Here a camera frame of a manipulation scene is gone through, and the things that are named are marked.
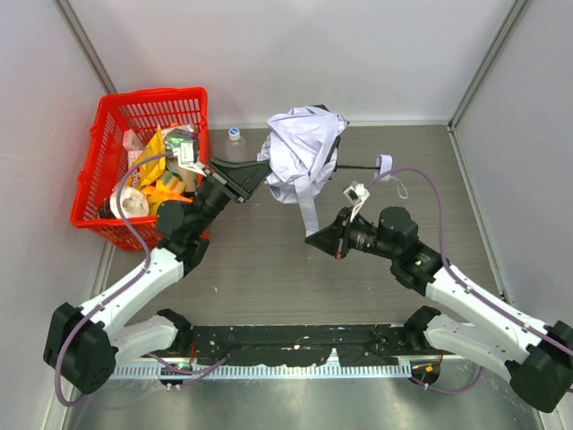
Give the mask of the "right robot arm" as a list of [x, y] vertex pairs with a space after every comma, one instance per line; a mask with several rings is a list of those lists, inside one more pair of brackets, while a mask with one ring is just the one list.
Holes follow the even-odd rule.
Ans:
[[338, 260], [352, 250], [390, 260], [399, 284], [464, 319], [424, 306], [405, 324], [415, 341], [497, 374], [529, 406], [551, 413], [571, 390], [571, 326], [534, 318], [475, 284], [419, 239], [406, 209], [388, 207], [372, 224], [345, 207], [305, 242]]

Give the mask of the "lavender folding umbrella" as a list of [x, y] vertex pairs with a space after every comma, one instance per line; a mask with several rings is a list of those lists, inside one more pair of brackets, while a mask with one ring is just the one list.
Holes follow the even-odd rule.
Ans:
[[304, 230], [320, 230], [315, 199], [338, 167], [338, 144], [348, 121], [323, 105], [293, 107], [272, 116], [270, 133], [257, 154], [267, 161], [265, 183], [278, 202], [299, 208]]

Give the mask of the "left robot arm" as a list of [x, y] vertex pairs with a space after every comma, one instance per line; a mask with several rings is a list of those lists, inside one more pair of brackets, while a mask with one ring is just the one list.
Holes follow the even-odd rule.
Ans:
[[117, 366], [156, 351], [185, 354], [192, 346], [192, 325], [164, 309], [149, 320], [130, 324], [152, 298], [182, 280], [200, 263], [210, 244], [204, 232], [230, 202], [248, 201], [269, 175], [267, 160], [243, 163], [214, 158], [191, 202], [159, 205], [157, 247], [145, 260], [100, 295], [73, 306], [60, 305], [48, 329], [43, 359], [55, 371], [58, 400], [67, 381], [84, 395], [103, 386]]

